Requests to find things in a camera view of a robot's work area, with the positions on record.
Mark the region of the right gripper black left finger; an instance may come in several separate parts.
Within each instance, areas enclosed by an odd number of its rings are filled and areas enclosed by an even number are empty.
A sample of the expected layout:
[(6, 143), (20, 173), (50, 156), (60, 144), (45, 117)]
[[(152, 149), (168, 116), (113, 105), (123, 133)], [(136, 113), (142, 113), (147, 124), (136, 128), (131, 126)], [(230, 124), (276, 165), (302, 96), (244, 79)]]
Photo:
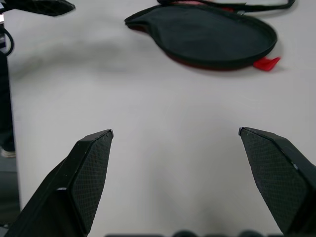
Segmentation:
[(109, 129), (78, 140), (4, 237), (87, 237), (104, 189), (113, 137)]

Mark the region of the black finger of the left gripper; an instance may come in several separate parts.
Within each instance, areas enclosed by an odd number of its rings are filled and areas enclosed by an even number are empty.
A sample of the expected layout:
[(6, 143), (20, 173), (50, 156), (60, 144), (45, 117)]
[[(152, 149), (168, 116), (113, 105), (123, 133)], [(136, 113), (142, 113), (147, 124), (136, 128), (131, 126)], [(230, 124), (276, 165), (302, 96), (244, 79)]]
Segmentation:
[(60, 16), (75, 10), (67, 0), (0, 0), (4, 11), (21, 10), (46, 16)]

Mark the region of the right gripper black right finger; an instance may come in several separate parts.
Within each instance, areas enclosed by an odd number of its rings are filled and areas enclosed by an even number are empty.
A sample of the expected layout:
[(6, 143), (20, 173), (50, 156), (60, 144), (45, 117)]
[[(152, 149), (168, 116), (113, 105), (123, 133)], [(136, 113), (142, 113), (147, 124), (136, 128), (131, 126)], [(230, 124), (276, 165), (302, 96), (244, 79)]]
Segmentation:
[(316, 237), (316, 165), (274, 133), (241, 127), (238, 134), (257, 189), (281, 232)]

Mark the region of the light shoe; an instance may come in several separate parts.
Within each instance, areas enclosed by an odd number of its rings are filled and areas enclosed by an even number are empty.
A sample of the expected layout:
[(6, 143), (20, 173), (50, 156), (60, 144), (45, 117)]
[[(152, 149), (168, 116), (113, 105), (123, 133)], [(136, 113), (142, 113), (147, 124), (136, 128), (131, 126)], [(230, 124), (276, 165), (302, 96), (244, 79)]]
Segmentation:
[(4, 158), (16, 158), (15, 147), (1, 147), (0, 155)]

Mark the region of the red zipper pull tab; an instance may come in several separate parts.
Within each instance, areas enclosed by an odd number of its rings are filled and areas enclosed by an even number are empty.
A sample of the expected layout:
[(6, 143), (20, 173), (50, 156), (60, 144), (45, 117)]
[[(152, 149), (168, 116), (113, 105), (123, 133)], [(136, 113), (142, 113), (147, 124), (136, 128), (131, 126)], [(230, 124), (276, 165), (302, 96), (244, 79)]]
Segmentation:
[(276, 57), (273, 59), (263, 57), (262, 59), (254, 62), (253, 67), (261, 71), (270, 72), (278, 64), (280, 60), (281, 57)]

